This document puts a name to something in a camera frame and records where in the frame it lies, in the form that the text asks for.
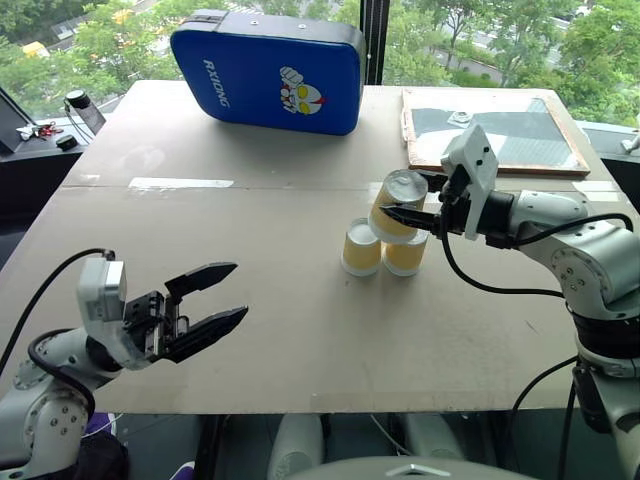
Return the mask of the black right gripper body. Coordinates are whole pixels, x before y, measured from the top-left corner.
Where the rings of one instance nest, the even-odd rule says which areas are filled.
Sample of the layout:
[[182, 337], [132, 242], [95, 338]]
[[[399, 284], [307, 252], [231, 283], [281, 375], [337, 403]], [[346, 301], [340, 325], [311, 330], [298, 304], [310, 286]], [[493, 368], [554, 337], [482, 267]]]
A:
[[441, 238], [444, 232], [461, 235], [465, 232], [471, 200], [468, 187], [471, 184], [469, 174], [462, 165], [454, 168], [449, 180], [441, 190], [431, 190], [438, 194], [442, 203], [440, 212], [440, 231], [433, 232]]

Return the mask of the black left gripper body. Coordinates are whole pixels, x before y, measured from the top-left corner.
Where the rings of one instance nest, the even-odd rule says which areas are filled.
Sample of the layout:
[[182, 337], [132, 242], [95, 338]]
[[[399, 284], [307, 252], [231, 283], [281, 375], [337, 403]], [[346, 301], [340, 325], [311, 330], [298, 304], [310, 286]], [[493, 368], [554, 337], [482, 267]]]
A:
[[126, 303], [124, 331], [148, 362], [166, 358], [173, 342], [187, 333], [189, 323], [173, 299], [159, 291]]

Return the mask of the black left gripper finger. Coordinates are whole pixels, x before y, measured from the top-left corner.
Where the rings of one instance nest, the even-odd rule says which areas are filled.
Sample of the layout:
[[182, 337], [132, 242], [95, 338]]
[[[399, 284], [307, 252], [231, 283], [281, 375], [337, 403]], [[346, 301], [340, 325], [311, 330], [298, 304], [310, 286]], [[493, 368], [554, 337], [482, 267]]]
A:
[[234, 262], [214, 262], [198, 267], [165, 282], [165, 314], [178, 316], [178, 305], [183, 298], [196, 291], [204, 291], [230, 275], [238, 265]]
[[195, 356], [229, 335], [248, 312], [248, 306], [241, 306], [211, 315], [192, 326], [186, 325], [184, 331], [162, 341], [158, 358], [178, 364]]

